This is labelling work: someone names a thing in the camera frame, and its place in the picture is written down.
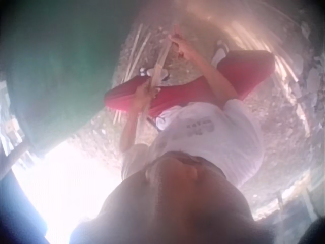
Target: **green tarp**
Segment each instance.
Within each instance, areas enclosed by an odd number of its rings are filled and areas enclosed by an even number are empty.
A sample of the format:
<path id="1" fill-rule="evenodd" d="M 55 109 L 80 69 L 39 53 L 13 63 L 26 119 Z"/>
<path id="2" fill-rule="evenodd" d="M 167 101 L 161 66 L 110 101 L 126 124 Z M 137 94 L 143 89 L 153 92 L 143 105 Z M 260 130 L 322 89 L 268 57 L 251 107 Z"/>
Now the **green tarp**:
<path id="1" fill-rule="evenodd" d="M 104 94 L 143 0 L 18 1 L 2 21 L 12 108 L 38 154 L 104 107 Z"/>

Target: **red pants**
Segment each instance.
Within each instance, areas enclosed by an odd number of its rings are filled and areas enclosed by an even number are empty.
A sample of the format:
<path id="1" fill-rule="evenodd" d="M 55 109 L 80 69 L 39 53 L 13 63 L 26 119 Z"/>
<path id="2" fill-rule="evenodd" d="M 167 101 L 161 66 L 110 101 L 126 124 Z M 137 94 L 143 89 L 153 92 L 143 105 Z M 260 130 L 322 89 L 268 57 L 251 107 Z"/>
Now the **red pants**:
<path id="1" fill-rule="evenodd" d="M 268 78 L 275 69 L 274 56 L 267 51 L 231 51 L 217 66 L 244 99 L 258 84 Z M 136 76 L 105 94 L 106 107 L 127 111 L 139 85 L 148 79 Z M 164 110 L 189 102 L 216 104 L 209 84 L 204 76 L 185 85 L 160 86 L 161 91 L 151 102 L 149 115 L 157 117 Z"/>

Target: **person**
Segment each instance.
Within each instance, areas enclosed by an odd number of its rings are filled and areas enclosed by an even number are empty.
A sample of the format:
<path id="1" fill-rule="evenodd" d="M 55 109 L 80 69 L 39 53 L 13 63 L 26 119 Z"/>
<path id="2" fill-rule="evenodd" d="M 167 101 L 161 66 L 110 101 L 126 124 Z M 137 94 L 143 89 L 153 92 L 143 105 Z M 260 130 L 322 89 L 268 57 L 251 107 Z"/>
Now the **person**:
<path id="1" fill-rule="evenodd" d="M 261 130 L 241 100 L 273 72 L 274 57 L 229 52 L 216 69 L 182 36 L 170 39 L 203 76 L 158 93 L 137 76 L 107 92 L 106 106 L 128 111 L 123 181 L 71 243 L 272 243 L 238 188 L 264 156 Z M 149 103 L 161 132 L 150 146 L 135 145 Z"/>

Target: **ground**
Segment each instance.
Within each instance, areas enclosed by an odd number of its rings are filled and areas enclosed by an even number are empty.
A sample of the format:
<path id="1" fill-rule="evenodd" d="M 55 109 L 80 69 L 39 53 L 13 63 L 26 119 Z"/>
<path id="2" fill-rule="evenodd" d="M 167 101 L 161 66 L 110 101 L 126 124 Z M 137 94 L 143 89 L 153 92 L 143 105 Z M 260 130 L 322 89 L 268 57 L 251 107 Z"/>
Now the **ground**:
<path id="1" fill-rule="evenodd" d="M 140 23 L 144 28 L 138 46 L 148 32 L 151 38 L 133 75 L 140 67 L 154 66 L 173 23 L 180 25 L 184 36 L 208 59 L 220 38 L 229 41 L 231 50 L 263 49 L 274 53 L 275 74 L 244 100 L 261 125 L 266 149 L 260 171 L 240 189 L 256 219 L 273 210 L 278 192 L 283 193 L 295 184 L 303 185 L 311 172 L 319 167 L 323 170 L 321 35 L 315 34 L 317 20 L 316 16 L 311 17 L 313 12 L 309 6 L 279 2 L 150 1 L 139 13 L 121 47 L 113 77 L 115 85 L 121 82 Z M 163 85 L 183 84 L 200 76 L 192 64 L 177 58 L 173 51 L 165 68 L 170 72 L 170 79 Z M 316 70 L 316 77 L 310 74 L 312 69 Z M 119 174 L 121 155 L 117 145 L 125 114 L 115 125 L 114 114 L 115 111 L 103 109 L 71 137 L 69 143 L 82 149 L 86 157 L 99 159 Z M 156 135 L 155 128 L 147 124 L 137 140 L 149 145 Z"/>

